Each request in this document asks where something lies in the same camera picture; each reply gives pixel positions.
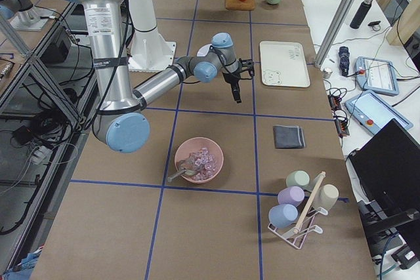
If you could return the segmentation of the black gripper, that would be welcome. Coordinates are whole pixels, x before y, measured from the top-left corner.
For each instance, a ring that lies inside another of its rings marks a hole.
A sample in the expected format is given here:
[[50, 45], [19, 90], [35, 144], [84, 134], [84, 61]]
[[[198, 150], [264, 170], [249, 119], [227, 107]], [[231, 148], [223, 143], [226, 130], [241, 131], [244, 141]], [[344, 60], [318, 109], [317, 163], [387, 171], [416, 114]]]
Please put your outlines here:
[[[249, 77], [242, 77], [242, 73], [247, 72]], [[239, 58], [235, 62], [225, 65], [222, 75], [226, 83], [231, 86], [232, 96], [236, 103], [241, 103], [240, 80], [252, 80], [255, 76], [254, 61], [252, 59], [242, 60]]]

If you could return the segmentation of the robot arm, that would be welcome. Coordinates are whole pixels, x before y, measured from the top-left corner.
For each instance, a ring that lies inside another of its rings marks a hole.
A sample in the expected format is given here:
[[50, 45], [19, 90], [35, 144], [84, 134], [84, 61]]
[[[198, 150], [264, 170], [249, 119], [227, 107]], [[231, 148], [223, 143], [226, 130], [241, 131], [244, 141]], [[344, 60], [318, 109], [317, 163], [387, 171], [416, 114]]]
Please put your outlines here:
[[91, 44], [100, 101], [88, 127], [110, 149], [131, 153], [140, 149], [150, 134], [142, 111], [160, 96], [195, 77], [203, 83], [218, 74], [240, 101], [242, 73], [253, 74], [252, 60], [236, 56], [228, 33], [213, 36], [207, 54], [178, 58], [164, 70], [133, 87], [129, 77], [126, 38], [129, 27], [138, 28], [141, 18], [153, 17], [152, 0], [67, 0], [80, 3]]

